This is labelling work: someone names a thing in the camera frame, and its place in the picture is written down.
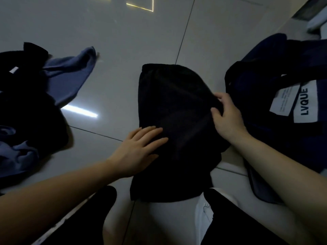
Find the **pant leg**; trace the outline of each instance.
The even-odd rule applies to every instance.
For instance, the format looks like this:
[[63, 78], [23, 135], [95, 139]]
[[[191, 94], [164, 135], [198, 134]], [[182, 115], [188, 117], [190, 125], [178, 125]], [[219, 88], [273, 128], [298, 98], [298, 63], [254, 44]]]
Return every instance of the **pant leg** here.
[[105, 186], [66, 220], [42, 245], [92, 244], [103, 245], [104, 221], [117, 198], [116, 189]]
[[287, 244], [215, 189], [207, 189], [203, 195], [212, 209], [213, 220], [201, 245]]

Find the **person's right arm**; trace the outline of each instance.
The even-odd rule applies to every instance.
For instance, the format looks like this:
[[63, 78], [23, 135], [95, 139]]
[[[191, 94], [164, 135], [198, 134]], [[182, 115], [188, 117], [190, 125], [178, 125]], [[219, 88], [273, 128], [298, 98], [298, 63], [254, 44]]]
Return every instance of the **person's right arm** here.
[[230, 96], [215, 96], [224, 106], [223, 115], [211, 109], [218, 133], [235, 146], [312, 234], [327, 244], [327, 178], [252, 137]]

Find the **person's left arm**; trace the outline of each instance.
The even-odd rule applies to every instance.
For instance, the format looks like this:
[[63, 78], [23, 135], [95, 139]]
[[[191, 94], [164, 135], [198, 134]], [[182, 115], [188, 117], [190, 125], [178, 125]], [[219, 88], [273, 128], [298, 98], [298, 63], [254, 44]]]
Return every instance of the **person's left arm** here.
[[0, 244], [33, 242], [101, 187], [144, 170], [168, 138], [149, 142], [162, 128], [139, 128], [104, 162], [53, 177], [0, 197]]

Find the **label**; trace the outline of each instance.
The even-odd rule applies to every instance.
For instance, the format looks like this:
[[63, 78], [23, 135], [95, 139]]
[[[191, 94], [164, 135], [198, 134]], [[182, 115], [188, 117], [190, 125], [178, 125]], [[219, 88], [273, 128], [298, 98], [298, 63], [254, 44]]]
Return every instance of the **label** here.
[[313, 123], [318, 121], [317, 80], [301, 86], [294, 108], [294, 123]]
[[18, 70], [18, 67], [14, 67], [11, 71], [9, 71], [10, 73], [14, 74], [16, 72], [16, 70]]
[[278, 90], [269, 111], [278, 115], [288, 116], [292, 110], [299, 89], [300, 83], [297, 83]]

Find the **tag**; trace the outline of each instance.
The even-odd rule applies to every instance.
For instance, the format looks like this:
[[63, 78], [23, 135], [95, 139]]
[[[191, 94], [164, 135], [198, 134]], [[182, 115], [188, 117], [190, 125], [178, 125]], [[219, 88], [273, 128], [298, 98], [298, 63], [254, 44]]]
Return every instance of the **tag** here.
[[278, 90], [269, 111], [278, 115], [288, 116], [292, 110], [299, 89], [300, 83], [297, 83], [293, 86]]
[[10, 73], [14, 74], [16, 72], [16, 70], [18, 70], [18, 67], [14, 67], [11, 71], [9, 71]]
[[294, 108], [294, 123], [313, 123], [318, 121], [317, 80], [301, 86]]

